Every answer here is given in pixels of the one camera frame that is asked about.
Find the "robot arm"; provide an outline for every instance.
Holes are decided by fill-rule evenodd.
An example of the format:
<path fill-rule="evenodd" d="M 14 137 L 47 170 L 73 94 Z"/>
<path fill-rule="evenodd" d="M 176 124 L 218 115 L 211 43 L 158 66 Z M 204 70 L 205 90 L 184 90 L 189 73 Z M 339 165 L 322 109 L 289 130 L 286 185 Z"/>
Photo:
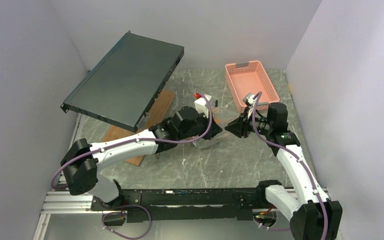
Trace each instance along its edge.
<path fill-rule="evenodd" d="M 206 95 L 206 98 L 211 101 L 211 96 Z M 195 108 L 184 106 L 173 117 L 129 137 L 92 144 L 88 144 L 84 138 L 74 142 L 61 161 L 61 166 L 84 153 L 93 154 L 73 162 L 63 170 L 70 194 L 90 193 L 109 206 L 122 204 L 124 199 L 120 185 L 117 181 L 102 176 L 101 170 L 122 160 L 167 151 L 177 146 L 175 141 L 204 134 L 210 119 L 209 109 L 202 97 L 195 101 Z M 212 120 L 211 128 L 203 139 L 209 140 L 221 132 L 222 128 Z"/>
<path fill-rule="evenodd" d="M 257 103 L 254 101 L 254 95 L 248 94 L 243 101 L 247 105 L 244 112 L 225 127 L 225 130 L 239 138 L 247 138 L 250 133 L 255 131 L 252 110 Z M 342 215 L 341 204 L 338 201 L 331 201 L 311 171 L 307 173 L 306 169 L 309 167 L 304 158 L 301 144 L 297 136 L 288 130 L 286 105 L 278 102 L 270 103 L 267 117 L 259 113 L 258 115 L 259 119 L 255 119 L 256 130 L 272 143 L 267 143 L 267 145 L 285 168 L 297 194 L 297 199 L 289 195 L 277 180 L 261 181 L 257 187 L 257 197 L 263 202 L 273 204 L 280 210 L 289 220 L 290 230 L 295 239 L 321 238 L 324 227 L 321 206 L 325 206 L 328 221 L 326 239 L 336 239 Z M 273 146 L 273 143 L 288 149 L 299 159 L 289 151 Z M 320 195 L 321 202 L 316 196 L 317 193 Z"/>

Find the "wooden board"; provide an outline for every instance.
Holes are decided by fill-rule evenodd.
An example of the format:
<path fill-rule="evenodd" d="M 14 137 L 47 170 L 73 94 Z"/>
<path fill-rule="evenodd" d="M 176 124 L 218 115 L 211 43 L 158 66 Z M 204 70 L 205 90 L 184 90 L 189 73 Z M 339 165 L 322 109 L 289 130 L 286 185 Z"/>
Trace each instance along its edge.
<path fill-rule="evenodd" d="M 149 119 L 145 124 L 144 129 L 148 129 L 152 125 L 160 123 L 163 121 L 166 116 L 167 111 L 169 110 L 170 105 L 172 104 L 173 99 L 175 98 L 175 93 L 167 90 L 162 90 L 159 96 L 156 98 L 154 104 L 149 110 Z M 108 142 L 116 139 L 121 139 L 125 137 L 132 136 L 136 133 L 128 131 L 126 129 L 120 128 L 118 126 L 112 125 L 109 127 L 105 136 L 101 139 L 101 142 Z M 140 166 L 145 156 L 136 156 L 124 161 L 135 166 Z"/>

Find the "clear plastic bag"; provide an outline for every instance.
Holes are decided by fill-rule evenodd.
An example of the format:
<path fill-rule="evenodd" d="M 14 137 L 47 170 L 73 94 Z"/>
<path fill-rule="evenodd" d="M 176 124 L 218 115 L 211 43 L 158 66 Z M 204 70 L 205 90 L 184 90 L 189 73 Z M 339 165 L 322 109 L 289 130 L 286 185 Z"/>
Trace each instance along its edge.
<path fill-rule="evenodd" d="M 220 107 L 212 107 L 211 109 L 214 121 L 223 129 L 223 131 L 217 134 L 211 140 L 205 140 L 201 138 L 198 141 L 194 141 L 193 145 L 195 145 L 195 147 L 199 149 L 208 148 L 211 145 L 214 145 L 232 135 L 230 132 L 225 130 L 225 126 L 227 126 L 228 123 L 230 123 L 239 116 L 239 113 L 232 110 L 227 110 Z"/>

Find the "pink crate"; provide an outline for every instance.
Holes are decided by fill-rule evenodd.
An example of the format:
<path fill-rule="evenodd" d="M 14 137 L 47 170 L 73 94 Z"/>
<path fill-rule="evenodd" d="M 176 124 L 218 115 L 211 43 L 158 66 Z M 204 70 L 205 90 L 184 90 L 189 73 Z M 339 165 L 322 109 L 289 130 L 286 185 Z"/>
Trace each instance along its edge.
<path fill-rule="evenodd" d="M 279 102 L 278 93 L 260 61 L 249 61 L 240 64 L 230 63 L 226 64 L 225 68 L 227 85 L 239 113 L 243 113 L 247 106 L 243 99 L 248 93 L 257 94 L 262 92 L 262 96 L 259 99 L 260 103 Z M 257 110 L 265 110 L 267 108 L 268 106 L 264 105 L 257 107 Z"/>

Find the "gray wall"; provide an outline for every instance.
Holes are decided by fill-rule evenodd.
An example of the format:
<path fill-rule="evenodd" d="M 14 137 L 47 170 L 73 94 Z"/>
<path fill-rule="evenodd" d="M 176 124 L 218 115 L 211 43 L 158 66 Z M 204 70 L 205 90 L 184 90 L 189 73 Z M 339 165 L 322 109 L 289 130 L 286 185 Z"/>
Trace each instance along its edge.
<path fill-rule="evenodd" d="M 185 47 L 179 68 L 285 69 L 321 0 L 51 0 L 87 69 L 126 33 Z"/>
<path fill-rule="evenodd" d="M 384 0 L 324 0 L 286 77 L 344 239 L 384 239 Z"/>
<path fill-rule="evenodd" d="M 0 0 L 0 240 L 33 237 L 75 124 L 59 106 L 85 75 L 48 0 Z"/>

